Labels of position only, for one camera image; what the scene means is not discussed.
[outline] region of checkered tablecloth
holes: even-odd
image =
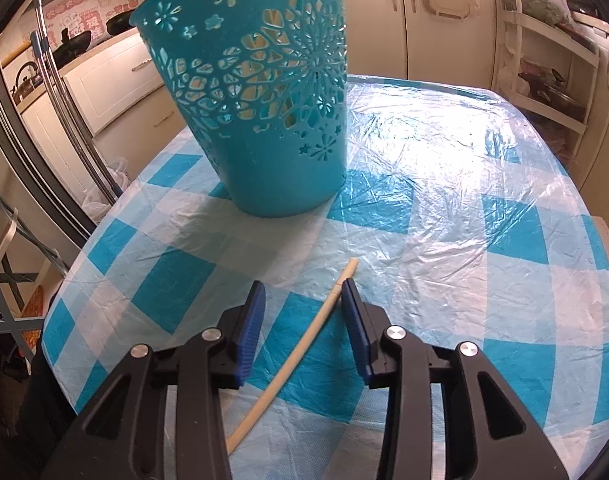
[[[609,437],[609,261],[575,186],[492,92],[349,81],[347,181],[308,214],[238,211],[188,130],[142,172],[49,313],[44,350],[66,397],[81,409],[131,346],[184,343],[259,279],[252,376],[222,395],[231,431],[356,256],[359,290],[394,323],[483,348],[577,478]],[[372,480],[386,397],[364,388],[335,312],[232,454],[234,478]],[[437,410],[437,474],[443,462]]]

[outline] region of blue rubber pad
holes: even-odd
[[[364,384],[369,384],[371,378],[373,378],[369,339],[366,336],[362,318],[357,309],[357,304],[355,304],[355,298],[353,298],[347,282],[342,284],[342,313],[347,323],[348,338],[351,341],[355,367],[363,378]]]
[[[251,373],[253,360],[260,338],[260,328],[264,320],[267,293],[265,286],[260,283],[252,297],[247,299],[249,311],[244,327],[238,340],[238,355],[236,356],[237,368],[234,374],[238,386],[242,386]]]

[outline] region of blue plastic basket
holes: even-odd
[[[240,209],[289,216],[337,192],[342,0],[146,0],[131,22]]]

